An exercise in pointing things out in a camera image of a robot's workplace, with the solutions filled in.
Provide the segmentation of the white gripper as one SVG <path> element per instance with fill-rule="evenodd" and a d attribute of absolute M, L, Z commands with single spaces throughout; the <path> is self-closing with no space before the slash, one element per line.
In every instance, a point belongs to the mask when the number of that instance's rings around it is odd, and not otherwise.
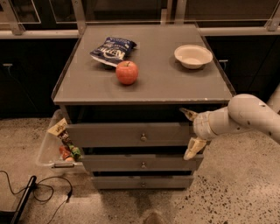
<path fill-rule="evenodd" d="M 189 121 L 193 121 L 193 130 L 196 138 L 191 137 L 185 151 L 184 160 L 194 158 L 206 145 L 217 137 L 210 126 L 210 112 L 197 113 L 187 108 L 180 108 Z"/>

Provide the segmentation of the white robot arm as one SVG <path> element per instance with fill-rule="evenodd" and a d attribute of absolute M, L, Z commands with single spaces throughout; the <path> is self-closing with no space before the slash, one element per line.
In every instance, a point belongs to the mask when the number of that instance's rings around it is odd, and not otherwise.
<path fill-rule="evenodd" d="M 194 158 L 217 136 L 258 130 L 280 143 L 280 115 L 268 104 L 252 94 L 234 96 L 224 108 L 196 113 L 190 109 L 180 111 L 192 122 L 196 137 L 191 137 L 184 160 Z"/>

